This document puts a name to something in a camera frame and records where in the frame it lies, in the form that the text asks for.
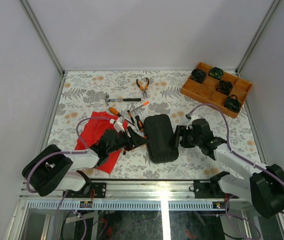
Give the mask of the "black orange screwdriver large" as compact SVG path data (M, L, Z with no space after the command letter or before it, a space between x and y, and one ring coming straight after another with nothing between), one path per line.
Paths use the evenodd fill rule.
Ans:
M132 103L131 105L132 105L132 110L133 110L133 112L135 114L135 119L137 121L138 129L139 129L140 132L143 132L144 131L144 125L143 125L143 123L142 123L142 121L140 119L140 116L136 112L136 108L135 108L134 104Z

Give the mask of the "black plastic tool case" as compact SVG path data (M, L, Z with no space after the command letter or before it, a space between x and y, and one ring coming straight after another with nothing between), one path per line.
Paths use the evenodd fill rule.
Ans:
M168 115L158 114L144 119L144 136L151 162L163 164L173 162L179 157L178 148L174 147L173 129Z

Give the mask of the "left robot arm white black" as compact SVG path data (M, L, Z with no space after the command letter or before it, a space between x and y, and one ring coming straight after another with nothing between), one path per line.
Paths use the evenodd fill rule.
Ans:
M93 190L92 181L84 173L84 169L102 166L110 160L112 153L120 149L131 151L146 143L146 138L131 127L120 132L107 129L100 140L86 150L62 151L54 144L49 145L21 174L27 181L27 190L41 197L55 190L68 192L69 198L93 197L96 191Z

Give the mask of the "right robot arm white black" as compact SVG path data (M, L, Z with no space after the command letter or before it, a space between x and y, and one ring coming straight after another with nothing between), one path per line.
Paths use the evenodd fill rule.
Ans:
M277 164L258 165L243 157L228 146L228 142L214 136L209 123L195 119L189 125L178 125L173 143L176 147L195 148L234 170L239 176L222 171L207 183L195 181L194 188L203 190L204 197L221 198L234 195L250 202L265 218L271 218L284 210L284 171Z

